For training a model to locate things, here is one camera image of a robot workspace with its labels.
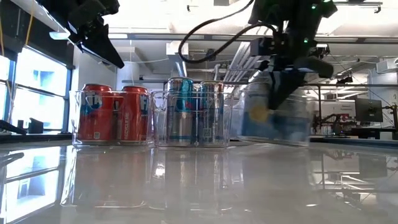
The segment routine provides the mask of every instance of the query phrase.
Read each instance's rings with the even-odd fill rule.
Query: ceiling
[[[23,10],[30,12],[33,6],[34,16],[54,30],[60,30],[57,23],[46,16],[45,11],[30,0],[12,0]],[[249,0],[240,0],[230,6],[214,6],[213,0],[119,0],[121,7],[116,15],[105,16],[110,32],[123,33],[156,33],[186,34],[197,24],[214,17],[221,17],[241,9]],[[382,10],[375,14],[377,5],[373,6],[338,6],[339,11],[329,19],[323,19],[318,35],[328,37],[398,37],[398,1],[383,0]],[[198,31],[200,34],[235,34],[247,23],[251,8],[229,19],[210,24]],[[140,60],[153,61],[166,59],[166,43],[168,40],[112,40],[123,60],[130,60],[133,47],[140,52]],[[195,59],[204,56],[207,49],[217,49],[224,42],[190,41],[188,48]],[[213,68],[220,60],[232,60],[240,43],[231,44],[216,59],[198,65],[187,65],[189,70]],[[362,61],[376,62],[378,57],[397,56],[398,44],[330,44],[330,62],[342,61],[343,66],[336,64],[335,73],[345,68],[356,67],[357,72],[374,67],[370,63],[346,63],[360,58]],[[174,64],[167,60],[141,64],[154,74],[170,74],[175,70]],[[191,72],[195,75],[207,76],[208,73]]]

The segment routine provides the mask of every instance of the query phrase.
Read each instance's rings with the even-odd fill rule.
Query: computer monitor
[[[383,122],[381,100],[355,99],[357,121]]]

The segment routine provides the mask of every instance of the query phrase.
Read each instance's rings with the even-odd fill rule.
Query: window frame
[[[33,93],[37,93],[37,94],[40,94],[40,95],[52,96],[52,97],[54,97],[54,96],[61,97],[64,100],[64,108],[63,108],[64,111],[63,111],[62,128],[61,129],[44,129],[44,131],[62,131],[62,132],[67,132],[68,131],[68,125],[69,125],[69,122],[68,122],[68,120],[69,120],[69,108],[70,108],[69,91],[71,89],[72,70],[69,69],[64,63],[60,63],[58,60],[55,60],[55,59],[49,57],[48,55],[45,55],[45,54],[37,51],[36,49],[33,49],[31,47],[26,47],[26,48],[31,50],[31,51],[33,51],[33,52],[35,52],[35,53],[37,53],[37,54],[39,54],[39,55],[41,55],[41,56],[43,56],[43,57],[46,57],[46,58],[48,58],[48,59],[50,59],[50,60],[52,60],[54,62],[57,62],[57,63],[59,63],[62,66],[65,66],[65,68],[67,69],[67,86],[65,88],[65,94],[64,95],[58,95],[56,93],[52,93],[52,92],[49,92],[49,91],[46,91],[46,90],[41,90],[41,89],[30,87],[30,86],[25,86],[25,85],[21,85],[21,84],[16,85],[17,84],[16,83],[16,76],[18,75],[16,73],[18,58],[16,58],[15,61],[10,60],[8,78],[7,78],[7,80],[1,80],[0,79],[0,82],[6,84],[6,86],[7,86],[7,82],[8,82],[8,84],[10,85],[10,88],[11,88],[11,93],[13,93],[13,94],[15,94],[16,90],[19,88],[19,89],[31,91]],[[10,110],[10,108],[11,108],[11,96],[10,96],[10,92],[6,89],[6,100],[4,102],[4,111],[3,111],[4,115],[0,119],[3,119],[5,121],[8,120],[8,118],[9,118],[8,111]]]

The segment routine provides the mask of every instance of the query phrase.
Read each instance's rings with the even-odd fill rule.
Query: white countertop
[[[59,159],[54,164],[60,178],[52,185],[41,179],[42,193],[47,199],[54,195],[53,203],[25,222],[37,216],[40,223],[63,224],[398,223],[398,151],[331,144],[235,143],[189,150],[36,146],[23,150],[25,157],[8,165],[8,172],[23,176],[33,154],[31,170],[48,169]],[[57,157],[48,156],[50,150],[58,150]],[[38,162],[46,155],[47,161]],[[3,200],[1,216],[16,218],[25,208],[21,196],[11,197],[24,190],[21,181],[26,183],[16,178],[13,186],[7,184],[5,198],[17,203],[8,202],[4,211]],[[38,182],[31,177],[29,187]]]

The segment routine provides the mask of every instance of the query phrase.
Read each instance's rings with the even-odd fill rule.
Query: table surface
[[[25,156],[7,166],[0,217],[63,224],[398,223],[398,149],[67,145],[1,146],[3,156]],[[21,214],[40,197],[43,203]]]

